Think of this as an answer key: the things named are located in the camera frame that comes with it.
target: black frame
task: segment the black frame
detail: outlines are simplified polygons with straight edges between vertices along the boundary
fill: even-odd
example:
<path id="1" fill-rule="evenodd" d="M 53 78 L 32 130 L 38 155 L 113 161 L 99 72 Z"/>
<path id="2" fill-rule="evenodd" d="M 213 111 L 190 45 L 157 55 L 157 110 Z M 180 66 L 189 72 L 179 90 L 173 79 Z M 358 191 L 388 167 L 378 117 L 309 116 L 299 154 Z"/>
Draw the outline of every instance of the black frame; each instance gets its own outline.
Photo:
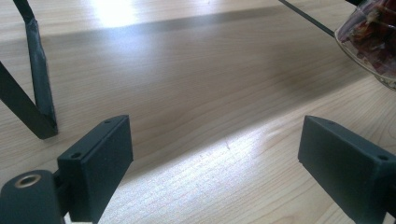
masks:
<path id="1" fill-rule="evenodd" d="M 23 17 L 29 48 L 35 104 L 0 62 L 0 100 L 40 139 L 58 133 L 52 102 L 47 59 L 38 23 L 27 0 L 14 0 Z"/>

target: light wood surface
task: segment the light wood surface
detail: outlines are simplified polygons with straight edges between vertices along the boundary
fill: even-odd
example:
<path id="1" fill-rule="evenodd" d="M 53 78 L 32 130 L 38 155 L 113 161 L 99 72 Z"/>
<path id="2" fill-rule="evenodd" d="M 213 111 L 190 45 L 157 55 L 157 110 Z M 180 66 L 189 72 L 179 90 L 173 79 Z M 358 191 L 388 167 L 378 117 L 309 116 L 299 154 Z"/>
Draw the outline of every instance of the light wood surface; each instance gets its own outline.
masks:
<path id="1" fill-rule="evenodd" d="M 31 0 L 60 133 L 0 103 L 0 185 L 128 114 L 135 161 L 100 223 L 353 223 L 297 160 L 304 115 L 396 153 L 394 91 L 277 1 L 104 2 Z M 331 28 L 351 12 L 295 2 Z M 33 99 L 22 19 L 0 7 L 0 60 Z"/>

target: screw hole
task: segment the screw hole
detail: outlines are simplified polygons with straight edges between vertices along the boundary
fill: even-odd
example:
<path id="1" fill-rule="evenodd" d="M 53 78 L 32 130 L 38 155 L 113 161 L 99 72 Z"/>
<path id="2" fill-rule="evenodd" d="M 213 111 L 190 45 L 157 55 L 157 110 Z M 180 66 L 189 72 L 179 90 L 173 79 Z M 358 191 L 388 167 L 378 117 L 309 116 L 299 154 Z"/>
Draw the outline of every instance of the screw hole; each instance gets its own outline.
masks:
<path id="1" fill-rule="evenodd" d="M 381 160 L 381 161 L 387 161 L 387 160 L 389 160 L 389 158 L 387 157 L 387 156 L 378 156 L 378 158 Z"/>
<path id="2" fill-rule="evenodd" d="M 81 153 L 76 152 L 75 154 L 71 155 L 70 157 L 71 157 L 72 159 L 77 159 L 79 156 L 81 156 Z"/>
<path id="3" fill-rule="evenodd" d="M 27 175 L 19 179 L 15 183 L 15 187 L 17 189 L 24 189 L 37 183 L 40 179 L 41 179 L 41 175 Z"/>

